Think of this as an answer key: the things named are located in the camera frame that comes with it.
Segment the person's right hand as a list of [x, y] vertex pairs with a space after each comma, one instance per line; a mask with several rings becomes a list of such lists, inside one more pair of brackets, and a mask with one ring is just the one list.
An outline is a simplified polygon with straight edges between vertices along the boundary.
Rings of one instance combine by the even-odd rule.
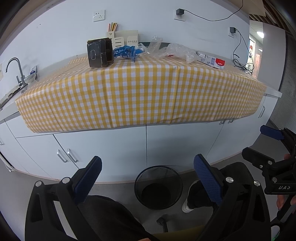
[[[289, 159], [289, 158], [290, 158], [290, 154], [285, 154], [284, 155], [284, 159]], [[276, 206], [277, 206], [278, 210], [280, 210], [283, 207], [285, 202], [286, 202], [286, 199], [285, 199], [285, 197], [283, 195], [278, 195], [277, 196]], [[295, 205], [295, 203], [296, 203], [296, 196], [294, 196], [292, 198], [292, 200], [290, 201], [291, 205]]]

